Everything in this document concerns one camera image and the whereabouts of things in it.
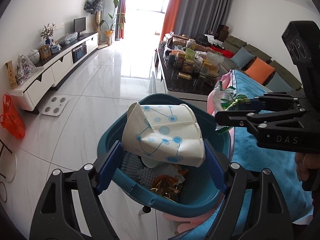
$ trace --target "human hand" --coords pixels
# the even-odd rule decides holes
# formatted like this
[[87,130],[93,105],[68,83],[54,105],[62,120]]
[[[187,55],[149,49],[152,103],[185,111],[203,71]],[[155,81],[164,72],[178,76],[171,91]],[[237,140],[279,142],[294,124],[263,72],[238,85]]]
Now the human hand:
[[299,181],[307,181],[309,169],[320,169],[320,154],[296,153],[294,158],[297,164],[297,176]]

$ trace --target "white wall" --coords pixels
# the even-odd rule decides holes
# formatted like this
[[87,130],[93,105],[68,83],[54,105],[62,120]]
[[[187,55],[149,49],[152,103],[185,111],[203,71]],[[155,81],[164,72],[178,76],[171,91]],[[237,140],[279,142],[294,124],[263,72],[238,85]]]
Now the white wall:
[[[40,33],[48,23],[65,24],[65,28],[55,31],[59,39],[73,32],[73,19],[87,17],[87,32],[93,32],[94,18],[84,11],[86,0],[12,0],[0,19],[0,97],[9,89],[8,76],[4,64],[10,60],[16,65],[19,54],[27,55],[38,49],[44,42]],[[0,125],[0,138],[6,137]]]
[[296,20],[320,26],[319,13],[284,0],[233,0],[226,25],[230,35],[262,50],[301,80],[281,39],[289,22]]

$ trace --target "coffee table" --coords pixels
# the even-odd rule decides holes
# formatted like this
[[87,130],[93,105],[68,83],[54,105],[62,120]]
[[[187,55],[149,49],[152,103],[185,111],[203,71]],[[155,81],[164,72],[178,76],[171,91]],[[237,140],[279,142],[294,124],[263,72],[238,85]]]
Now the coffee table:
[[163,57],[164,46],[162,44],[159,44],[157,54],[159,58],[156,77],[157,93],[162,92],[175,96],[207,111],[208,95],[213,90],[213,87],[204,83],[204,80],[199,77],[192,77],[191,80],[178,78],[180,70],[167,63],[168,59]]

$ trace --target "white tiled floor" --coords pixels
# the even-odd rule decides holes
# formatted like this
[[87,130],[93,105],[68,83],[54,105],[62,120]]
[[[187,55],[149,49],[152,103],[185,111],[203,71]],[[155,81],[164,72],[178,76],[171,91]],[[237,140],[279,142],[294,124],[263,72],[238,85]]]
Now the white tiled floor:
[[[93,163],[102,134],[133,102],[149,94],[155,48],[156,44],[140,48],[124,40],[95,52],[57,92],[49,91],[40,101],[41,112],[52,95],[66,95],[69,101],[60,116],[23,115],[26,136],[9,143],[18,165],[14,181],[4,182],[8,201],[2,205],[27,239],[37,201],[51,172],[56,168],[69,172]],[[80,229],[90,235],[77,192],[73,191],[73,198]],[[113,182],[100,200],[121,240],[174,236],[175,223],[164,220],[155,210],[138,216],[142,206]]]

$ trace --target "tv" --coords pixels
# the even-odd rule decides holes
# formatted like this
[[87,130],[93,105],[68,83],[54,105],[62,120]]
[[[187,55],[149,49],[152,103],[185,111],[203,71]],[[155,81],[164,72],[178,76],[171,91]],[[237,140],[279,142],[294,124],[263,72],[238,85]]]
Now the tv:
[[85,31],[85,20],[86,20],[85,17],[73,20],[73,26],[75,28],[75,32],[78,33],[78,37],[84,36],[83,34],[80,34],[80,33]]

